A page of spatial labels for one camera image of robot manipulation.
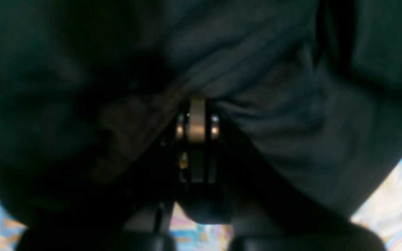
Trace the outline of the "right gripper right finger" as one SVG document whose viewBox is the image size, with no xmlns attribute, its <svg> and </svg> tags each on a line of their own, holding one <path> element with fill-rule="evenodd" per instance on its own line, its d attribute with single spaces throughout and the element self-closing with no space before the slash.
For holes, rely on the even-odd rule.
<svg viewBox="0 0 402 251">
<path fill-rule="evenodd" d="M 208 115 L 217 138 L 218 182 L 232 204 L 230 251 L 384 251 L 370 230 L 350 223 L 300 192 L 218 112 Z"/>
</svg>

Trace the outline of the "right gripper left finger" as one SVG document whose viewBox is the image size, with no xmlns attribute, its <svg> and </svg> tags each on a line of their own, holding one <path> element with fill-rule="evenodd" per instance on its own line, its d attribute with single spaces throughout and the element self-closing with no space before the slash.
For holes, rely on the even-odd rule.
<svg viewBox="0 0 402 251">
<path fill-rule="evenodd" d="M 156 140 L 95 200 L 27 230 L 18 251 L 174 251 L 174 202 L 205 185 L 207 103 L 184 103 Z"/>
</svg>

